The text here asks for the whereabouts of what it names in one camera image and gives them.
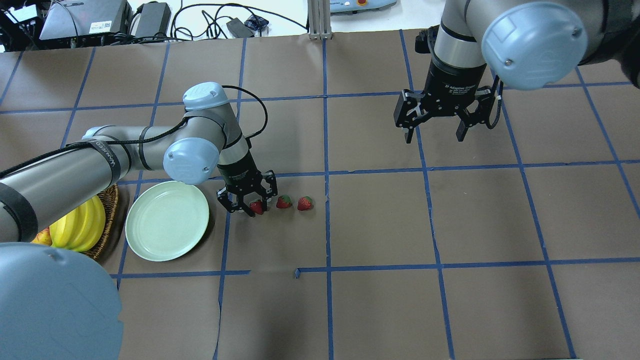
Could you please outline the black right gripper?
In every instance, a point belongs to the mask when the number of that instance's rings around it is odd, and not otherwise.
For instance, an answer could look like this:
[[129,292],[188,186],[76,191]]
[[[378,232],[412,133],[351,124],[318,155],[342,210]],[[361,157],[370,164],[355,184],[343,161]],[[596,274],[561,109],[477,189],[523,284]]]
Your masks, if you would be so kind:
[[453,70],[431,63],[422,91],[403,89],[398,96],[393,120],[404,132],[406,144],[411,144],[415,129],[435,117],[460,119],[455,136],[464,141],[469,129],[485,125],[493,130],[498,125],[498,109],[491,113],[496,101],[502,102],[502,79],[495,75],[493,84],[480,86],[486,66]]

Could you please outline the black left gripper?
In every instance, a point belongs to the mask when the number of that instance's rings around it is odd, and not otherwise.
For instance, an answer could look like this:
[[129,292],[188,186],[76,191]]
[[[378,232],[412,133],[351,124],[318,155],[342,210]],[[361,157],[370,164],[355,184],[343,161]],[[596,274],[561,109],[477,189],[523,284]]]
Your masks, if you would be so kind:
[[268,210],[269,201],[278,196],[278,185],[275,172],[267,170],[262,172],[256,166],[251,153],[230,164],[217,165],[224,180],[225,187],[217,192],[218,203],[229,213],[241,212],[248,214],[245,196],[256,193],[258,200],[265,203]]

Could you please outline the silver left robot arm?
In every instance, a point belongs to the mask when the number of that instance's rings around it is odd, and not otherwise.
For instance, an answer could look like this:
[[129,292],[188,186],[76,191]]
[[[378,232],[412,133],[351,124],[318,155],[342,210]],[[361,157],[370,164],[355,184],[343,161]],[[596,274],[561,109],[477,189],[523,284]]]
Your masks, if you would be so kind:
[[33,239],[130,171],[162,169],[198,185],[217,168],[225,182],[219,203],[250,217],[247,195],[265,207],[278,194],[274,172],[256,166],[224,85],[194,85],[182,102],[185,114],[171,128],[93,127],[78,142],[2,171],[3,360],[118,359],[122,301],[110,274],[83,253]]

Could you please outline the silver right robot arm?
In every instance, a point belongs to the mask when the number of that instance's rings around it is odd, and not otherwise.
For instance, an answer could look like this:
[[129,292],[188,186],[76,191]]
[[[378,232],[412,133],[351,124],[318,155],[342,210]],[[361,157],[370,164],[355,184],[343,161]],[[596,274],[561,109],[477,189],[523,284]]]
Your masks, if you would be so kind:
[[555,84],[576,66],[616,60],[639,85],[637,0],[447,0],[437,25],[421,30],[414,50],[426,54],[423,90],[413,84],[407,44],[382,32],[339,32],[286,45],[284,38],[250,41],[254,65],[247,85],[271,101],[355,98],[393,71],[407,75],[390,117],[411,143],[432,119],[459,121],[463,141],[474,126],[493,128],[501,117],[503,86],[534,91]]

